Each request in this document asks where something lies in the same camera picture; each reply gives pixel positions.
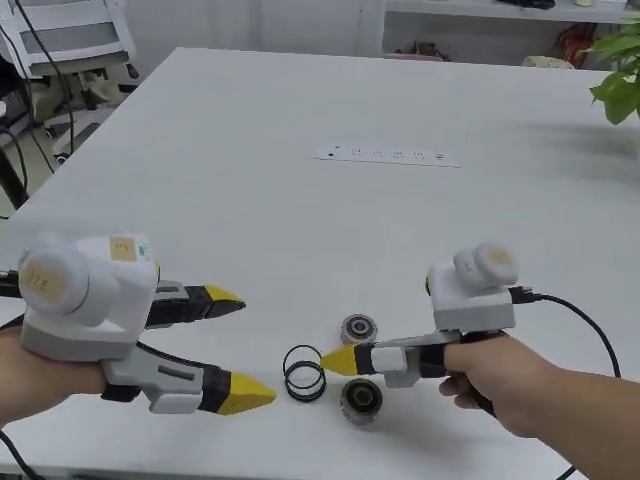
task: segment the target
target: green plant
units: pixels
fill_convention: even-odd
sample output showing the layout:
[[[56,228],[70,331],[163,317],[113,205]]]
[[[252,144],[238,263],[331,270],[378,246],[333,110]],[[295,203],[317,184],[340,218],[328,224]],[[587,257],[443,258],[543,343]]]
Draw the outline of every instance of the green plant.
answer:
[[[614,125],[634,111],[640,117],[640,21],[624,25],[620,31],[594,42],[587,52],[597,52],[598,60],[617,62],[620,68],[591,88],[593,101],[604,103],[604,111]]]

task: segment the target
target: human hand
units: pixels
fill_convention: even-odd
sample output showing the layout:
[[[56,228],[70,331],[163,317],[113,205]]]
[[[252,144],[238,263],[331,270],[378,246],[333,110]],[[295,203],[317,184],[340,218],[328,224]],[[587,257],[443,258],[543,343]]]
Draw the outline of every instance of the human hand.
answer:
[[[0,427],[74,394],[100,394],[105,384],[98,364],[47,360],[21,347],[20,328],[0,332]]]
[[[532,412],[546,386],[560,371],[508,335],[447,346],[445,367],[458,373],[440,385],[440,393],[455,396],[455,404],[460,408],[477,409],[471,395],[472,384],[493,402],[500,423],[519,437],[536,436]]]

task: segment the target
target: ball bearing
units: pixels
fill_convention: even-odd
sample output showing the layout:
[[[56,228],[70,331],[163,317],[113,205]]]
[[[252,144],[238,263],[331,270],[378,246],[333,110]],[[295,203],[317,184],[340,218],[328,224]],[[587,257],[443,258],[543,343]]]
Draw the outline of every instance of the ball bearing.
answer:
[[[358,378],[347,383],[340,394],[340,409],[354,425],[365,426],[378,418],[382,391],[370,380]]]
[[[341,339],[344,345],[373,343],[378,336],[378,326],[371,317],[351,315],[342,322]]]

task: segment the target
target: power strip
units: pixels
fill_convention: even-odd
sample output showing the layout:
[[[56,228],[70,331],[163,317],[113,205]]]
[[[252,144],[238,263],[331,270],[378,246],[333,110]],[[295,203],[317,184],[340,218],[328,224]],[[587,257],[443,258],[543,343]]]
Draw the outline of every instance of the power strip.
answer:
[[[406,148],[370,148],[335,145],[333,147],[318,148],[313,158],[338,162],[460,168],[460,165],[452,163],[444,153]]]

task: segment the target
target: office chair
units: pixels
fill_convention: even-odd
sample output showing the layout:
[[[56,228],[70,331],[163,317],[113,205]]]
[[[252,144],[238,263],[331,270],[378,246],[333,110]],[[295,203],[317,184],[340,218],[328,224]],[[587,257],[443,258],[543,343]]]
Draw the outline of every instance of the office chair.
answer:
[[[125,18],[125,0],[22,0],[21,3],[60,72],[68,80],[74,77],[80,80],[84,108],[74,111],[74,138],[88,127],[104,123],[115,106],[94,101],[90,77],[96,72],[106,77],[106,69],[118,65],[126,65],[132,78],[139,76],[131,64],[136,50]],[[54,68],[13,0],[0,0],[0,21],[15,43],[29,77],[55,78]],[[9,52],[14,64],[19,65],[13,49],[9,48]],[[57,137],[52,127],[60,124],[69,124],[68,115],[47,120],[47,133]],[[69,158],[65,149],[70,142],[68,129],[53,146],[58,163]]]

